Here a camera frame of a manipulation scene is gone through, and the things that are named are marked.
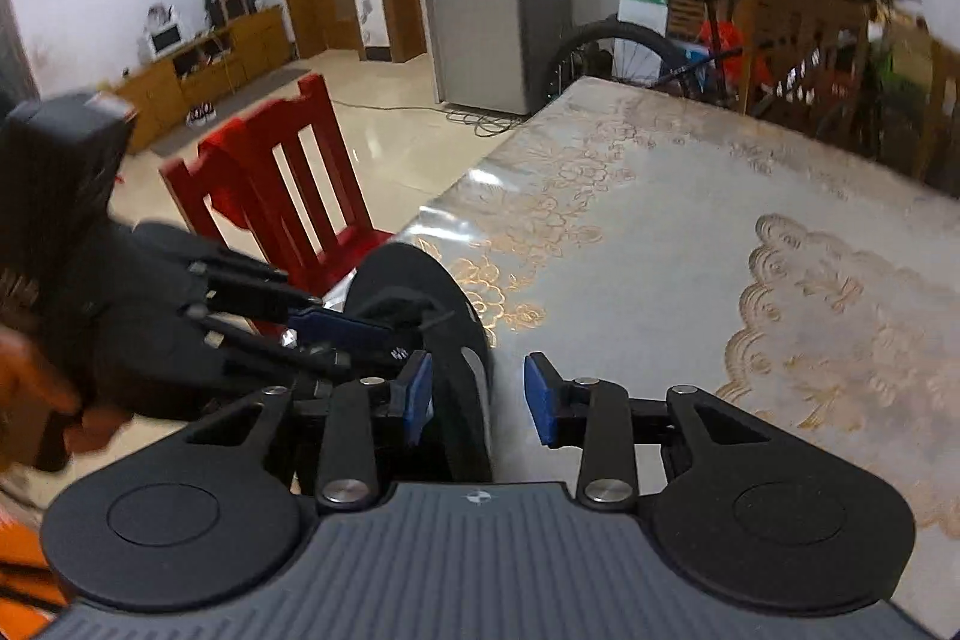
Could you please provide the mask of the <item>person left hand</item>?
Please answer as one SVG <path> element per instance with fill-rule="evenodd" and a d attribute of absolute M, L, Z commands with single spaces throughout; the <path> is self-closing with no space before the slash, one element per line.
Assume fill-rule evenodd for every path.
<path fill-rule="evenodd" d="M 36 342 L 20 331 L 2 328 L 2 413 L 18 404 L 36 403 L 70 419 L 62 431 L 67 456 L 101 452 L 132 420 L 132 414 L 112 404 L 89 406 Z"/>

